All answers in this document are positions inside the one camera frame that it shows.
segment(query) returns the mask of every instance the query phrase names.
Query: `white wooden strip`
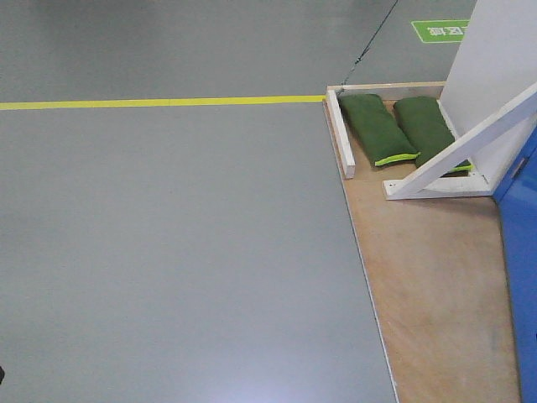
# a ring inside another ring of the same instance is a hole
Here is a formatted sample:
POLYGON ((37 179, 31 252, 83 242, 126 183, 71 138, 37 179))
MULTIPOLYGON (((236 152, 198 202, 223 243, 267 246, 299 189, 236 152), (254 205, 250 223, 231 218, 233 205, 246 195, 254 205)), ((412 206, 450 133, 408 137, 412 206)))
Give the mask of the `white wooden strip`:
POLYGON ((399 82, 391 84, 363 84, 354 86, 329 86, 328 91, 338 92, 342 88, 343 94, 377 94, 384 101, 398 101, 407 97, 427 96, 439 98, 444 89, 445 82, 399 82))
POLYGON ((343 177, 345 179, 352 179, 354 177, 356 164, 354 162, 354 156, 352 155, 347 128, 343 122, 341 109, 337 102, 337 95, 333 90, 328 90, 326 92, 326 110, 328 111, 328 115, 326 116, 326 119, 329 119, 328 126, 331 126, 334 130, 334 137, 336 138, 337 150, 343 169, 343 177))
POLYGON ((537 82, 427 161, 418 170, 397 182, 395 186, 392 186, 392 195, 397 198, 408 198, 420 191, 483 146, 490 144, 516 123, 531 116, 535 110, 537 110, 537 82))
POLYGON ((401 181, 383 182, 387 200, 491 196, 493 193, 485 178, 477 172, 465 177, 439 178, 424 189, 406 196, 394 191, 401 181))

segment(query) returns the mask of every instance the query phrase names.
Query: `white diagonal support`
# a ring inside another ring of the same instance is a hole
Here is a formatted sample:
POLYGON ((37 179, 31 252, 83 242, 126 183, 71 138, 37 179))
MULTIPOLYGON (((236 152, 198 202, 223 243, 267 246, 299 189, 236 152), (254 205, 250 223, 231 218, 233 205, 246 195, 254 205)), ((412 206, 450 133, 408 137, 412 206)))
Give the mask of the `white diagonal support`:
MULTIPOLYGON (((518 94, 495 113, 480 122, 453 144, 423 164, 401 181, 385 181, 384 190, 389 200, 420 198, 416 193, 426 188, 454 166, 469 158, 476 151, 504 134, 515 124, 530 117, 537 111, 537 82, 518 94)), ((461 178, 442 178, 459 181, 461 178)), ((475 196, 472 186, 465 186, 467 194, 457 192, 458 196, 475 196)))

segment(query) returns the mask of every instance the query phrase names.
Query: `yellow floor line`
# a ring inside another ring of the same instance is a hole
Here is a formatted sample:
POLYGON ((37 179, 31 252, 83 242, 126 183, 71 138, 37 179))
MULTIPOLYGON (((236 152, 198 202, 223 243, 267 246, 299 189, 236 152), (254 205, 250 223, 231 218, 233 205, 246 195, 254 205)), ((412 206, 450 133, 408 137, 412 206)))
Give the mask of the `yellow floor line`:
POLYGON ((75 109, 91 107, 198 107, 203 105, 263 105, 270 103, 322 102, 324 95, 283 95, 275 97, 222 97, 178 99, 117 99, 109 101, 0 102, 1 111, 75 109))

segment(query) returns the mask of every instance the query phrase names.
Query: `blue panel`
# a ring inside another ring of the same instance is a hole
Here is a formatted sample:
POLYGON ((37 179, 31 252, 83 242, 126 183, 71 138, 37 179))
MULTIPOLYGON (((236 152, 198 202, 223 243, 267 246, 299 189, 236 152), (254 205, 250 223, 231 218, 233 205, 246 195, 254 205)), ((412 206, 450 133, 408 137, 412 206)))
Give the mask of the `blue panel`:
MULTIPOLYGON (((527 144, 535 149, 537 132, 527 144)), ((514 168, 519 165, 515 160, 514 168)), ((537 402, 537 152, 497 196, 503 221, 523 403, 537 402)))
POLYGON ((513 166, 509 169, 505 177, 500 182, 498 188, 494 192, 494 199, 496 202, 501 202, 503 196, 505 196, 505 192, 509 189, 509 187, 513 184, 513 172, 516 170, 516 168, 519 166, 520 162, 524 158, 528 158, 530 155, 533 154, 535 149, 537 148, 537 128, 535 128, 534 132, 529 136, 528 141, 526 142, 526 145, 520 150, 519 155, 513 162, 513 166))

